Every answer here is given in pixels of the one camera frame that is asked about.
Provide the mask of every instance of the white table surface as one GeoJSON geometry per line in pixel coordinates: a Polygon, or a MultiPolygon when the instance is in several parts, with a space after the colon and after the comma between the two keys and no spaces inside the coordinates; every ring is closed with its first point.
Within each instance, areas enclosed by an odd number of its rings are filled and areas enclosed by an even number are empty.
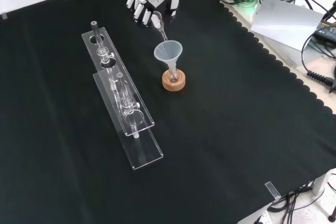
{"type": "MultiPolygon", "coordinates": [[[[330,9],[332,6],[332,3],[335,0],[316,0],[320,4],[322,4],[325,8],[330,9]]],[[[238,21],[242,23],[242,25],[250,30],[251,28],[251,22],[252,22],[252,15],[254,13],[254,10],[249,8],[243,8],[243,7],[235,7],[233,8],[230,5],[225,5],[225,7],[229,8],[229,10],[234,14],[235,17],[237,17],[238,21]]],[[[324,10],[318,9],[316,5],[313,6],[314,10],[325,13],[324,10]]],[[[276,41],[272,41],[268,38],[264,38],[263,36],[259,34],[255,34],[255,36],[260,40],[260,42],[264,45],[266,49],[270,51],[270,54],[273,54],[277,57],[278,60],[283,62],[283,65],[288,67],[291,72],[295,73],[297,75],[298,79],[301,79],[305,85],[307,85],[310,88],[310,91],[315,93],[317,95],[317,98],[322,100],[324,102],[325,106],[328,106],[331,108],[333,113],[336,113],[336,94],[331,93],[329,94],[329,89],[326,88],[324,85],[321,85],[320,83],[317,83],[315,80],[312,80],[311,78],[307,77],[307,72],[304,70],[304,68],[301,65],[298,65],[297,67],[293,67],[288,62],[288,55],[300,57],[300,52],[298,52],[295,49],[292,49],[286,45],[283,45],[281,43],[278,43],[276,41]]],[[[309,50],[312,54],[316,55],[316,60],[309,62],[307,65],[308,69],[317,72],[319,74],[322,74],[324,76],[333,77],[333,70],[336,65],[336,61],[329,59],[328,57],[323,56],[322,54],[311,50],[307,47],[306,51],[309,50]]]]}

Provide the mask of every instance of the plastic funnel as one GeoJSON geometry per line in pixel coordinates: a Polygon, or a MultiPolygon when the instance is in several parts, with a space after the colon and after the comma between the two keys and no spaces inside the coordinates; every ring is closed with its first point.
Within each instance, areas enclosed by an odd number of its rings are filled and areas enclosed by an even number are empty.
{"type": "Polygon", "coordinates": [[[183,47],[175,40],[164,41],[155,48],[154,56],[168,66],[174,65],[181,55],[183,47]]]}

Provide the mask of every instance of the clear acrylic rack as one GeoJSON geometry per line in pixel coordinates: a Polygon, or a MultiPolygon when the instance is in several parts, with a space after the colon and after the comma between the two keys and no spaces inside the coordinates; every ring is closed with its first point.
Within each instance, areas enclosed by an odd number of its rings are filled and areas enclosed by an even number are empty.
{"type": "Polygon", "coordinates": [[[91,22],[82,34],[97,73],[93,75],[133,169],[163,157],[150,128],[154,121],[105,28],[91,22]]]}

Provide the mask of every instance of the black cloth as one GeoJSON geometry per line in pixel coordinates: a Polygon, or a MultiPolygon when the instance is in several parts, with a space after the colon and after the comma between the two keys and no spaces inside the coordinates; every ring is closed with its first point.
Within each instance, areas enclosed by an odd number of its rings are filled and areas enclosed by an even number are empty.
{"type": "Polygon", "coordinates": [[[0,21],[1,223],[236,223],[335,168],[335,116],[218,0],[180,0],[181,92],[161,84],[160,34],[127,0],[49,0],[0,21]],[[81,34],[104,26],[164,158],[134,172],[81,34]]]}

